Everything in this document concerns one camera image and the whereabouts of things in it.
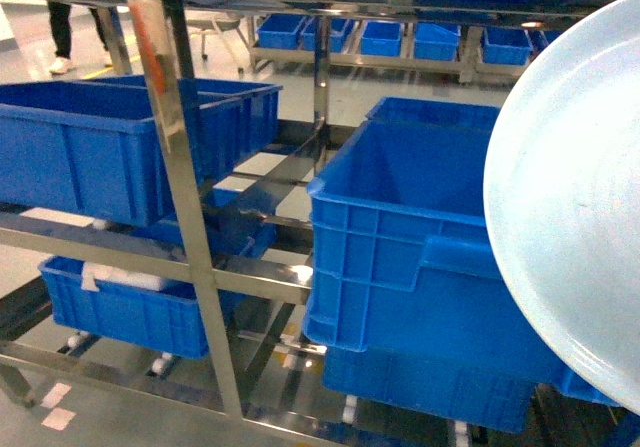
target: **metal upright pole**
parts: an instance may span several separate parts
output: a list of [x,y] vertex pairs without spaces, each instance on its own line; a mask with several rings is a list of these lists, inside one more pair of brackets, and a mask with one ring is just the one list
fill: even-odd
[[462,71],[460,72],[459,82],[468,84],[473,82],[476,73],[476,65],[478,65],[478,49],[482,41],[482,27],[471,26],[467,31],[467,38],[464,42],[464,49],[460,57],[462,63]]
[[115,7],[101,7],[97,10],[100,25],[102,25],[102,31],[104,32],[104,39],[107,43],[109,54],[111,54],[113,71],[116,75],[131,75],[133,70],[129,52],[127,51],[127,44],[122,33],[118,10]]
[[249,62],[251,68],[256,70],[256,57],[253,55],[253,47],[256,45],[256,22],[253,14],[247,15],[247,40],[249,42]]
[[[188,118],[199,119],[199,111],[195,83],[188,80],[193,76],[193,64],[189,38],[181,27],[183,3],[182,0],[127,1],[220,393],[227,415],[240,420],[240,397],[185,125],[184,106],[196,106],[193,107],[196,115]],[[183,79],[180,89],[179,79]]]
[[331,17],[316,19],[315,56],[313,62],[313,122],[320,136],[318,158],[314,165],[317,173],[326,163],[329,144],[329,69],[331,67]]

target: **stainless steel rack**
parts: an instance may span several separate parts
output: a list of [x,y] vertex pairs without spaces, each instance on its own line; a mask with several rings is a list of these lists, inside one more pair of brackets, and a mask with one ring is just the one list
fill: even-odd
[[[114,5],[125,0],[62,0],[95,5],[108,34],[108,46],[119,74],[131,72],[131,64]],[[282,332],[296,306],[304,306],[311,280],[300,275],[299,266],[232,255],[211,256],[207,245],[203,213],[193,172],[182,105],[189,102],[180,94],[178,82],[193,78],[184,7],[211,10],[243,10],[252,13],[301,12],[319,16],[313,54],[298,52],[301,61],[314,63],[314,122],[281,121],[278,143],[294,146],[294,152],[264,177],[256,179],[235,201],[219,212],[229,219],[276,224],[282,250],[302,253],[310,264],[313,235],[309,225],[295,219],[256,213],[256,196],[267,196],[278,205],[310,170],[322,167],[327,152],[344,143],[351,129],[328,123],[329,67],[336,63],[357,62],[355,54],[345,58],[330,56],[330,15],[357,19],[395,18],[416,20],[427,12],[433,20],[441,13],[460,15],[469,12],[489,14],[487,20],[469,29],[460,65],[452,73],[462,81],[474,80],[481,72],[477,65],[480,25],[519,26],[526,20],[543,22],[547,28],[564,28],[587,15],[599,5],[447,5],[417,0],[126,0],[138,40],[145,77],[156,119],[158,137],[167,167],[184,249],[123,234],[126,228],[97,231],[51,221],[37,220],[19,213],[21,206],[0,205],[0,243],[55,253],[80,260],[134,270],[194,284],[207,339],[215,380],[206,387],[177,383],[171,378],[173,365],[161,372],[146,370],[140,374],[82,359],[82,354],[98,338],[80,336],[77,345],[45,351],[24,345],[20,337],[35,328],[51,313],[51,304],[41,279],[29,282],[0,299],[0,387],[16,403],[32,405],[34,394],[20,370],[80,382],[123,396],[146,398],[167,407],[204,412],[212,418],[232,422],[244,428],[283,439],[318,445],[598,445],[614,428],[621,415],[597,405],[569,402],[553,391],[539,390],[526,432],[522,436],[486,432],[460,422],[447,422],[423,414],[404,411],[374,402],[362,402],[352,425],[341,422],[345,398],[308,380],[312,373],[304,369],[307,360],[320,362],[321,346],[303,336],[285,340]],[[255,57],[269,58],[265,49]],[[360,60],[375,62],[371,59]],[[410,60],[405,68],[411,68]],[[391,67],[384,63],[380,67]],[[260,328],[252,320],[225,328],[218,289],[255,296],[256,309],[264,317]],[[274,349],[284,348],[294,358],[289,369],[274,369]],[[275,394],[275,402],[263,404],[254,393],[264,384]],[[330,408],[301,405],[299,399],[321,396]],[[584,424],[582,416],[597,419]],[[562,429],[583,432],[580,443],[558,434]]]
[[[269,49],[260,47],[255,40],[254,21],[249,19],[249,38],[251,47],[249,56],[251,65],[257,68],[259,60],[274,62],[299,62],[312,64],[314,52],[297,49]],[[482,62],[480,42],[482,40],[482,27],[470,26],[465,28],[461,42],[459,57],[453,61],[439,61],[416,59],[413,56],[415,42],[415,23],[407,25],[402,38],[402,46],[398,57],[385,57],[380,55],[363,55],[360,53],[360,42],[364,31],[364,23],[359,22],[349,34],[345,48],[340,53],[331,54],[331,65],[341,65],[358,68],[383,68],[410,70],[419,72],[434,72],[458,76],[460,83],[513,83],[526,70],[530,62],[524,66],[485,64]]]

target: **person's leg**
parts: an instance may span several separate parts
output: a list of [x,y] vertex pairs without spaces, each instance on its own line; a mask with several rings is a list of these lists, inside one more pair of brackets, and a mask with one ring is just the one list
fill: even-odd
[[102,47],[104,48],[104,65],[105,67],[111,67],[113,65],[113,62],[111,61],[111,54],[109,53],[109,47],[107,47],[107,41],[104,38],[104,30],[102,30],[100,16],[98,15],[98,11],[96,9],[89,9],[89,12],[91,12],[93,20],[95,20],[96,22],[98,37],[100,37],[100,42],[102,42]]
[[71,58],[71,6],[58,2],[48,2],[51,35],[56,44],[56,57]]
[[104,31],[102,30],[102,24],[100,23],[100,17],[98,16],[98,11],[96,9],[89,9],[91,15],[93,16],[93,20],[96,22],[96,30],[98,31],[98,37],[100,37],[100,42],[102,42],[102,47],[105,52],[109,51],[107,47],[107,41],[104,39]]

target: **crate handle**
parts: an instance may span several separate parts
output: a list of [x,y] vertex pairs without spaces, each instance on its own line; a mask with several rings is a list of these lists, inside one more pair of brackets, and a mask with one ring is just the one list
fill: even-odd
[[429,236],[418,267],[502,280],[488,241],[465,241],[439,235]]

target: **floor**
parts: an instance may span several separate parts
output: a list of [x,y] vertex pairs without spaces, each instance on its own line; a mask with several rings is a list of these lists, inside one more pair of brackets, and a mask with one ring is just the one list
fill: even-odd
[[[38,6],[6,6],[5,12],[11,22],[19,50],[0,53],[0,82],[29,82],[49,80],[47,66],[53,61],[54,46],[51,40],[47,14]],[[137,49],[130,22],[124,20],[124,31],[133,59]],[[96,78],[109,75],[110,70],[100,63],[102,50],[95,27],[86,9],[74,7],[73,60],[77,68],[64,76],[65,79]],[[284,86],[280,97],[279,116],[285,119],[310,121],[313,118],[313,72],[310,66],[286,64],[275,68],[272,64],[252,73],[248,54],[234,32],[225,34],[233,43],[247,72],[243,80],[265,81]],[[208,40],[208,61],[200,58],[199,38],[192,38],[194,66],[197,76],[222,79],[238,79],[236,66],[214,38]],[[134,61],[134,70],[141,72],[139,60]],[[376,70],[340,68],[332,71],[330,83],[330,117],[333,124],[357,126],[365,113],[383,96],[403,96],[437,99],[456,102],[482,103],[500,106],[507,95],[505,87],[460,87],[454,80],[431,74],[406,72],[379,72]],[[278,156],[263,155],[242,167],[242,169],[264,173],[279,160]],[[225,186],[244,188],[248,181],[225,182]],[[307,218],[310,206],[303,189],[296,189],[279,208],[281,215]],[[33,209],[23,215],[58,220],[61,222],[86,225],[91,219]],[[270,252],[269,258],[282,262],[300,262],[291,254]],[[0,246],[0,297],[23,285],[38,275],[37,265],[47,258],[40,254],[10,247]],[[73,333],[72,330],[53,324],[47,319],[38,328],[24,336],[21,341],[42,348],[59,348]],[[94,360],[125,369],[143,369],[150,365],[154,354],[115,341],[100,341],[87,354],[87,360]],[[282,377],[286,368],[281,359],[272,359],[273,369]],[[212,372],[208,362],[190,364],[189,370],[179,369],[175,375],[189,376],[206,382]],[[55,379],[29,375],[29,379],[40,385],[38,393],[44,396],[55,384]],[[263,389],[256,395],[269,395],[271,388]],[[327,398],[307,398],[308,404],[321,404]],[[0,392],[0,447],[1,446],[174,446],[174,445],[218,445],[249,446],[290,445],[287,442],[260,436],[255,433],[230,428],[222,422],[211,422],[200,415],[186,415],[180,411],[162,409],[158,405],[141,401],[124,400],[115,395],[71,385],[64,395],[59,408],[75,413],[73,418],[58,419],[56,428],[47,427],[45,421],[51,409],[38,405],[25,410],[11,404]]]

